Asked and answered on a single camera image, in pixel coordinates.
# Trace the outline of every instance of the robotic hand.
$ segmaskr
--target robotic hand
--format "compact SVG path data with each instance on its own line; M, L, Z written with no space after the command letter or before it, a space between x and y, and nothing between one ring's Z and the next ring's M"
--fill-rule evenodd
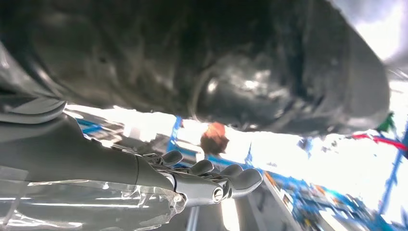
M182 160L179 151L143 157L172 182L174 191L186 199L186 206L212 205L226 198L242 197L262 182L261 174L255 169L244 171L239 165L231 165L215 173L213 164L208 160L201 160L191 167L170 168Z

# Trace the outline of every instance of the orange object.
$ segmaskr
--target orange object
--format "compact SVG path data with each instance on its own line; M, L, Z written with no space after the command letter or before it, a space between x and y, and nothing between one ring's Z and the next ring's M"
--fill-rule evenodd
M276 186L276 181L269 175L269 173L265 172L265 176L269 180L269 182L273 185Z

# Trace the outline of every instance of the silver screw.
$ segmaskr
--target silver screw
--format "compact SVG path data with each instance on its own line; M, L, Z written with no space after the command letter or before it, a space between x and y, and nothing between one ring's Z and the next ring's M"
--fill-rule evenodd
M220 202L221 199L222 199L222 196L223 196L222 188L217 187L216 189L214 189L214 192L213 192L213 201L214 201L215 203Z
M182 199L183 197L181 195L176 195L173 200L174 202L180 202Z

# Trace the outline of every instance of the green object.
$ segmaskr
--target green object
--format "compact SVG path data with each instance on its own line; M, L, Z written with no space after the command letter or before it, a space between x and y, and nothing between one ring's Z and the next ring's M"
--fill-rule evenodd
M388 132L390 130L390 128L394 128L395 124L393 121L393 116L394 116L394 112L390 112L387 116L387 118L385 119L385 121L380 124L376 130L378 132Z

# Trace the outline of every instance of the transparent plastic cover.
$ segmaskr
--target transparent plastic cover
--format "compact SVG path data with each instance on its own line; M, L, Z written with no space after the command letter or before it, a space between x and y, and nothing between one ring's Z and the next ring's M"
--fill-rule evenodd
M93 180L24 181L0 167L0 230L150 230L183 211L179 194L158 187Z

